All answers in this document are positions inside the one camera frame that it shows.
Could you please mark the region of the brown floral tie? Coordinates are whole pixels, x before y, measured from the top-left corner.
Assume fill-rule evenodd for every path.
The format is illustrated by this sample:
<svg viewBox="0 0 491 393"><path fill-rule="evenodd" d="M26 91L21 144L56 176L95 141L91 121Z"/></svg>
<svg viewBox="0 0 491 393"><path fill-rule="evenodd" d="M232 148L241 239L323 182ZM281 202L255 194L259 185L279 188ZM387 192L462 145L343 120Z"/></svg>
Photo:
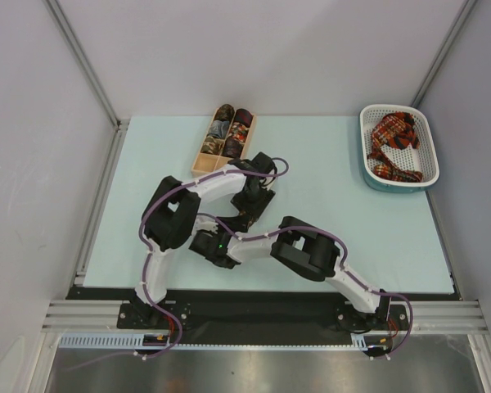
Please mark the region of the brown floral tie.
<svg viewBox="0 0 491 393"><path fill-rule="evenodd" d="M238 232L247 233L250 227L255 224L259 219L259 216L255 213L248 211L241 211L237 216L238 220Z"/></svg>

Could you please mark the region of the wooden compartment box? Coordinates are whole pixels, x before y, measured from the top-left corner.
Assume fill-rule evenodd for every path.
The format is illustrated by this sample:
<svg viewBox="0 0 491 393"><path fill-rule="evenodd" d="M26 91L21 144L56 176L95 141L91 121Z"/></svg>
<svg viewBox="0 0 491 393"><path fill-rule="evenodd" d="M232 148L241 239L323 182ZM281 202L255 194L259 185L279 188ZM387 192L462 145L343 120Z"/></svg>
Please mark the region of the wooden compartment box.
<svg viewBox="0 0 491 393"><path fill-rule="evenodd" d="M212 117L212 120L210 121L209 125L211 125L212 121L214 120L214 115L215 115L217 109L215 110L213 117ZM251 125L249 127L250 131L248 134L248 138L245 142L245 146L244 146L244 149L242 151L241 157L238 159L246 158L250 143L251 143L253 135L254 135L257 116L254 113L252 113L252 114L254 115L254 119L253 119L253 122L251 123ZM232 123L235 122L233 119L230 121L230 127L231 127ZM200 144L200 148L199 148L198 152L196 153L196 158L195 158L195 160L191 166L191 174L195 177L201 176L204 174L208 174L208 173L213 172L217 169L222 169L226 164L228 164L232 160L232 158L222 156L223 150L221 151L221 154L219 156L200 153L202 143L205 140L205 138L208 136L208 134L207 134L208 130L209 130L209 126L208 126L207 130L205 131L205 135L204 135L203 140Z"/></svg>

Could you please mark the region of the red plaid tie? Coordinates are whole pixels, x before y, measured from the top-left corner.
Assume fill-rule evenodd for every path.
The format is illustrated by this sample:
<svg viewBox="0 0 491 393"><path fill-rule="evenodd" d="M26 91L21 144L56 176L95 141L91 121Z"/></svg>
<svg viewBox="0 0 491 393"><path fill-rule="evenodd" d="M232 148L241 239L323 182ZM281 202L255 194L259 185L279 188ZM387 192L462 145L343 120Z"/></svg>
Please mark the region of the red plaid tie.
<svg viewBox="0 0 491 393"><path fill-rule="evenodd" d="M367 158L380 162L372 170L379 178L400 183L420 183L423 179L421 171L400 169L382 150L383 146L391 147L390 141L404 129L405 124L415 127L415 120L407 112L400 111L385 115L372 130L372 150Z"/></svg>

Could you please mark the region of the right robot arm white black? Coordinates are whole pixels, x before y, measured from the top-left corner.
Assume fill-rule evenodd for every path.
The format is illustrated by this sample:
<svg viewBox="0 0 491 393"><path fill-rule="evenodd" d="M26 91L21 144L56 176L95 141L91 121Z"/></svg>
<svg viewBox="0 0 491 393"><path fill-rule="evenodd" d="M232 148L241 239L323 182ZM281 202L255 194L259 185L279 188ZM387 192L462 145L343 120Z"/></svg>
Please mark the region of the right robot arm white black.
<svg viewBox="0 0 491 393"><path fill-rule="evenodd" d="M389 297L346 263L347 246L335 235L293 216L284 217L278 229L255 236L234 233L221 222L212 229L199 228L189 249L220 268L272 258L304 279L326 282L365 323L359 333L381 328L390 320Z"/></svg>

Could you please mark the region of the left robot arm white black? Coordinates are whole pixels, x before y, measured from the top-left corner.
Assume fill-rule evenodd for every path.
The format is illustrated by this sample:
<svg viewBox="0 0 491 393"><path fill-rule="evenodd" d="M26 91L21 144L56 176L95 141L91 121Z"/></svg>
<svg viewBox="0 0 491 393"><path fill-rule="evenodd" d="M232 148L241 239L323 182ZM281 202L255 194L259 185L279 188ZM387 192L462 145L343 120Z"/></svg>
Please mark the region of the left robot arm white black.
<svg viewBox="0 0 491 393"><path fill-rule="evenodd" d="M247 232L275 196L271 183L281 175L275 162L260 152L251 160L232 159L188 182L173 176L162 179L138 229L147 248L140 283L130 301L138 327L155 328L164 321L170 328L182 325L160 302L167 294L174 252L186 242L226 269L270 256L276 234L250 237Z"/></svg>

